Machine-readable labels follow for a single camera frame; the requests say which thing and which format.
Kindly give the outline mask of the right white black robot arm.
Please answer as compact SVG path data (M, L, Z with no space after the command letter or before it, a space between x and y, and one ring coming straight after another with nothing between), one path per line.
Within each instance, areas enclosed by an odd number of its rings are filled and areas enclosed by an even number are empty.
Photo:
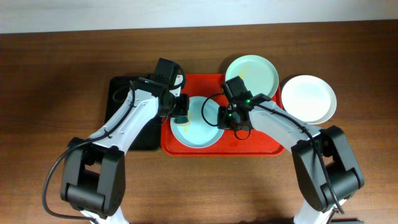
M292 154L304 197L293 223L333 223L342 205L364 186L364 176L343 130L307 124L281 109L270 97L256 96L235 77L221 86L228 101L218 110L217 127L253 130L271 137Z

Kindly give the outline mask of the white plate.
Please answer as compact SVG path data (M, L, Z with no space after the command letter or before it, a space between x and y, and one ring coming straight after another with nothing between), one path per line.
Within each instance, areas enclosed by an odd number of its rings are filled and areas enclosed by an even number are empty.
M328 121L337 108L332 87L312 75L298 75L288 80L282 87L281 99L288 114L308 124Z

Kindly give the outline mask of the green yellow sponge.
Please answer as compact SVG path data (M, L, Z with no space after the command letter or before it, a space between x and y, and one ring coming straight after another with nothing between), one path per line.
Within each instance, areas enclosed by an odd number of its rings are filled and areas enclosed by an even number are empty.
M187 126L190 122L187 116L179 116L174 118L173 124L177 126Z

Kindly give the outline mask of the light blue plate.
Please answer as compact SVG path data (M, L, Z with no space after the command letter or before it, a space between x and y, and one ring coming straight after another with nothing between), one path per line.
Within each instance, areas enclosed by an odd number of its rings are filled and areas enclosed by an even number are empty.
M185 124L177 124L172 118L170 127L172 134L178 142L184 146L200 149L215 144L224 134L223 129L210 126L205 122L201 115L201 107L206 98L204 96L194 96L190 98L189 110Z

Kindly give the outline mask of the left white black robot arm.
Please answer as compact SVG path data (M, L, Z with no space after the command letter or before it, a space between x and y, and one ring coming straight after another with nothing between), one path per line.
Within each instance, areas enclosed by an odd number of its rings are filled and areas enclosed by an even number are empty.
M126 189L125 155L147 123L158 117L184 117L188 96L182 67L164 58L155 72L137 78L117 112L88 139L71 140L64 155L60 195L90 223L126 223L121 202Z

